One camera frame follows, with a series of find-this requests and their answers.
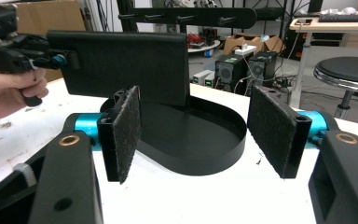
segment gray floor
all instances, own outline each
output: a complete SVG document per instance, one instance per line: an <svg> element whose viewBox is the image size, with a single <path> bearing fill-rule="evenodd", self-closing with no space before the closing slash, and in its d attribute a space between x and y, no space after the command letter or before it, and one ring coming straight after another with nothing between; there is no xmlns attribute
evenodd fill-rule
<svg viewBox="0 0 358 224"><path fill-rule="evenodd" d="M205 58L202 52L189 54L189 74L194 74L205 69L214 70L214 62L222 55L221 50L216 49L213 57ZM281 58L277 61L277 66L281 64ZM277 76L291 76L297 73L299 62L294 60L283 60L282 69L277 71ZM300 109L325 111L334 115L337 105L341 102L344 90L326 85L313 76L313 65L307 66L304 72L303 88L301 93ZM358 97L351 99L351 110L346 118L358 123Z"/></svg>

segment wire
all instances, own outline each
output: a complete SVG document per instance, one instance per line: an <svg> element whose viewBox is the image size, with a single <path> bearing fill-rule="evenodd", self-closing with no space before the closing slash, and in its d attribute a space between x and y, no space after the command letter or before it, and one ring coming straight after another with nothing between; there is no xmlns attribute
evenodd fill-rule
<svg viewBox="0 0 358 224"><path fill-rule="evenodd" d="M111 24L112 24L112 32L115 31L115 26L114 26L114 20L113 20L113 1L110 1L110 13L112 14L111 18Z"/></svg>
<svg viewBox="0 0 358 224"><path fill-rule="evenodd" d="M232 47L232 48L231 48L231 50L230 50L229 52L230 52L230 53L232 53L232 50L234 50L234 48L239 48L239 49L240 49L240 48L241 48L241 46L236 45L236 46Z"/></svg>
<svg viewBox="0 0 358 224"><path fill-rule="evenodd" d="M290 102L290 91L289 91L289 89L287 89L287 92L285 92L285 93L286 93L286 103L289 103Z"/></svg>
<svg viewBox="0 0 358 224"><path fill-rule="evenodd" d="M284 66L284 65L289 66L290 68L292 68L292 71L287 72L287 74L290 74L290 73L296 71L296 69L295 69L294 66L292 66L292 65L290 65L290 64L288 64L288 63L282 63L280 66L278 66L278 67L275 69L275 71L274 71L275 77L284 77L284 75L285 75L285 73L283 72L283 66ZM281 69L282 73L281 73L280 75L276 75L276 72L277 72L279 69Z"/></svg>
<svg viewBox="0 0 358 224"><path fill-rule="evenodd" d="M318 89L320 87L323 87L323 86L327 86L326 83L322 84L322 85L319 85L319 86L313 86L313 87L309 87L309 88L306 88L306 89L302 89L302 91L309 91L309 90L313 90L313 89Z"/></svg>
<svg viewBox="0 0 358 224"><path fill-rule="evenodd" d="M333 96L333 95L329 95L326 93L321 93L321 92L314 92L314 91L302 91L302 93L307 93L307 94L314 94L314 95L321 95L324 98L327 99L332 99L332 100L342 100L342 97L339 96ZM351 98L351 100L353 101L358 101L358 99L356 98Z"/></svg>
<svg viewBox="0 0 358 224"><path fill-rule="evenodd" d="M295 12L294 13L297 13L301 8L303 8L304 6L306 6L306 5L309 5L310 3L306 3L306 4L304 4L304 5L302 5L301 7L299 7L297 10L295 10Z"/></svg>
<svg viewBox="0 0 358 224"><path fill-rule="evenodd" d="M103 11L103 5L101 3L101 0L96 0L96 2L97 2L98 16L100 17L101 26L103 27L103 31L106 32L108 27L107 27L107 23L106 23L106 16Z"/></svg>
<svg viewBox="0 0 358 224"><path fill-rule="evenodd" d="M254 83L255 83L255 82L254 82L253 80L250 80L250 81L248 82L248 85L246 85L246 90L245 90L245 94L244 94L244 95L250 95L250 94L247 94L247 93L248 93L248 90L250 90L250 87L252 87Z"/></svg>
<svg viewBox="0 0 358 224"><path fill-rule="evenodd" d="M317 104L316 102L314 102L314 101L312 101L312 100L309 100L309 99L301 99L301 101L302 101L302 102L310 102L310 103L312 103L312 104L318 106L322 111L326 111L323 106Z"/></svg>
<svg viewBox="0 0 358 224"><path fill-rule="evenodd" d="M296 35L296 39L295 39L295 43L293 43L292 49L290 50L290 53L289 53L289 55L287 56L287 59L289 59L290 56L292 56L292 53L293 53L293 50L295 49L295 46L296 46L296 43L297 43L297 40L298 40L298 36L300 35L300 31L301 31L302 26L303 26L303 24L300 23L300 28L298 29L298 32L297 32L297 35Z"/></svg>
<svg viewBox="0 0 358 224"><path fill-rule="evenodd" d="M214 85L214 88L217 89L217 85L219 84L220 77L217 79L216 84Z"/></svg>
<svg viewBox="0 0 358 224"><path fill-rule="evenodd" d="M298 8L300 7L301 3L302 3L302 0L300 0L300 2L297 4L297 7L295 8L294 12L298 11Z"/></svg>
<svg viewBox="0 0 358 224"><path fill-rule="evenodd" d="M235 84L233 93L235 93L237 91L238 84L240 84L240 82L243 82L245 79L248 79L248 78L249 77L243 77L240 80L238 80L237 84Z"/></svg>

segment cable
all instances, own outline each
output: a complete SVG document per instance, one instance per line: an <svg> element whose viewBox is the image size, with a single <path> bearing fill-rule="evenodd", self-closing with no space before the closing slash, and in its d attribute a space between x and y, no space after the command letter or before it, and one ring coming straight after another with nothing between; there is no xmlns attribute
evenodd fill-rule
<svg viewBox="0 0 358 224"><path fill-rule="evenodd" d="M101 26L103 27L103 31L107 31L107 23L106 23L106 16L103 11L103 5L101 3L101 0L96 0L97 6L98 6L98 16L100 17Z"/></svg>
<svg viewBox="0 0 358 224"><path fill-rule="evenodd" d="M297 11L298 11L298 8L300 7L301 3L302 3L302 0L300 0L300 2L297 4L297 7L295 8L295 10L294 10L293 12L297 12Z"/></svg>
<svg viewBox="0 0 358 224"><path fill-rule="evenodd" d="M323 87L323 86L327 86L326 83L322 84L322 85L319 85L319 86L313 86L313 87L309 87L309 88L306 88L306 89L302 89L302 91L308 91L308 90L313 90L313 89L317 89L317 88L320 88L320 87Z"/></svg>
<svg viewBox="0 0 358 224"><path fill-rule="evenodd" d="M250 95L250 94L247 94L248 93L248 90L249 90L249 87L253 86L254 84L254 81L253 80L250 80L248 82L248 85L246 85L246 89L245 89L245 94L244 95Z"/></svg>
<svg viewBox="0 0 358 224"><path fill-rule="evenodd" d="M240 84L240 82L243 82L245 79L248 79L248 78L249 78L249 77L243 77L243 78L241 78L240 80L238 80L237 84L235 84L233 93L235 93L235 92L237 91L238 84Z"/></svg>
<svg viewBox="0 0 358 224"><path fill-rule="evenodd" d="M284 65L289 66L290 68L292 68L292 71L291 71L291 72L287 72L287 73L292 73L292 72L295 72L295 71L296 71L296 69L295 69L294 66L292 66L292 65L290 65L290 64L288 64L288 63L282 63L280 66L278 66L278 67L275 69L275 71L274 71L275 77L283 77L283 76L285 75L285 73L283 72L283 66L284 66ZM281 70L282 70L282 73L278 76L278 75L276 75L276 72L277 72L280 68L281 68Z"/></svg>
<svg viewBox="0 0 358 224"><path fill-rule="evenodd" d="M241 46L236 45L236 46L232 47L229 52L232 53L232 50L234 50L234 48L241 48Z"/></svg>
<svg viewBox="0 0 358 224"><path fill-rule="evenodd" d="M321 92L302 91L301 93L321 95L322 97L325 97L325 98L327 98L327 99L332 99L332 100L342 100L342 97L333 96L333 95L329 95L329 94L321 93ZM356 98L351 98L351 100L353 100L353 101L358 101L358 99L356 99Z"/></svg>
<svg viewBox="0 0 358 224"><path fill-rule="evenodd" d="M214 88L217 89L217 85L219 84L220 78L216 80L216 84L214 85Z"/></svg>
<svg viewBox="0 0 358 224"><path fill-rule="evenodd" d="M287 89L287 93L286 93L286 103L290 102L290 91L289 89Z"/></svg>
<svg viewBox="0 0 358 224"><path fill-rule="evenodd" d="M278 71L279 68L282 68L283 62L289 60L290 56L292 56L292 53L293 53L293 51L294 51L294 49L295 49L295 46L296 46L296 43L297 43L297 40L298 40L298 37L299 37L299 34L300 34L300 31L301 31L302 26L303 26L303 25L300 24L300 28L298 29L295 42L293 43L293 46L292 46L292 49L290 50L289 55L287 56L286 59L282 58L281 65L278 66L278 67L275 69L275 71L274 71L274 76L275 76L275 77L276 77L276 75L275 75L276 71Z"/></svg>
<svg viewBox="0 0 358 224"><path fill-rule="evenodd" d="M108 7L107 7L107 0L105 0L105 8L106 8L106 14L105 14L105 18L104 18L104 22L105 22L105 25L106 25L106 31L109 31L109 25L107 23L107 18L108 18Z"/></svg>
<svg viewBox="0 0 358 224"><path fill-rule="evenodd" d="M318 106L322 111L326 111L323 106L317 104L316 102L313 102L312 100L309 100L309 99L301 99L301 101L302 101L302 102L304 102L304 101L305 101L305 102L310 102L310 103L312 103L312 104Z"/></svg>
<svg viewBox="0 0 358 224"><path fill-rule="evenodd" d="M113 1L110 1L110 13L112 14L111 18L111 24L112 24L112 32L115 31L115 26L114 26L114 20L113 20Z"/></svg>
<svg viewBox="0 0 358 224"><path fill-rule="evenodd" d="M306 5L309 5L310 3L306 3L306 4L304 4L304 5L302 5L301 7L299 7L297 10L295 10L295 12L294 13L297 13L301 8L303 8L304 6L306 6Z"/></svg>
<svg viewBox="0 0 358 224"><path fill-rule="evenodd" d="M290 15L290 17L288 18L288 21L287 21L287 23L286 23L286 25L285 25L285 27L284 27L284 29L283 29L283 45L282 45L282 47L283 46L287 46L287 40L288 40L288 38L287 38L287 36L288 36L288 33L289 33L289 28L290 28L290 24L291 24L291 22L292 22L292 20L293 20L293 15L294 15L294 13L292 14L292 15ZM280 66L278 66L278 68L281 68L282 67L282 65L283 65L283 61L284 61L284 58L283 58L283 51L282 51L282 48L281 48L281 52L280 52L280 54L278 55L278 57L281 57L282 58L282 61L281 61L281 65Z"/></svg>

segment white tabletop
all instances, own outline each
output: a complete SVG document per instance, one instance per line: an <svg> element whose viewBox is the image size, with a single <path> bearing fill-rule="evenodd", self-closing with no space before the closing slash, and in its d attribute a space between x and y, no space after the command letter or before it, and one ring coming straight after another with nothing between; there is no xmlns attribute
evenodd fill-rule
<svg viewBox="0 0 358 224"><path fill-rule="evenodd" d="M298 20L312 20L310 25L296 25ZM319 18L298 18L290 23L290 29L312 33L358 33L358 22L319 22Z"/></svg>
<svg viewBox="0 0 358 224"><path fill-rule="evenodd" d="M215 40L214 43L213 43L211 46L205 46L205 47L202 47L202 48L200 48L200 49L188 49L188 52L189 52L189 53L193 53L193 52L200 52L200 51L207 50L207 49L214 49L214 48L216 48L219 44L220 44L220 41L219 41L219 40Z"/></svg>
<svg viewBox="0 0 358 224"><path fill-rule="evenodd" d="M249 98L190 86L193 96L247 118ZM69 95L61 79L48 88L50 94L38 108L0 119L0 180L55 137L69 114L98 112L104 101ZM358 124L340 120L339 126L358 134ZM306 149L297 178L286 180L275 173L249 132L240 160L215 175L179 175L136 151L123 185L107 182L102 152L93 155L105 223L315 223L308 181L317 149Z"/></svg>

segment black stool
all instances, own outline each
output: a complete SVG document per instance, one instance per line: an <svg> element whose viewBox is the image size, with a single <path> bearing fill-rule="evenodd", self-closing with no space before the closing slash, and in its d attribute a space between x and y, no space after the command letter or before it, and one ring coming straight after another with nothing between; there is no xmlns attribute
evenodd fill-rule
<svg viewBox="0 0 358 224"><path fill-rule="evenodd" d="M322 82L346 90L334 115L335 118L345 119L351 109L351 97L355 91L358 92L358 57L337 57L320 61L316 64L313 75Z"/></svg>

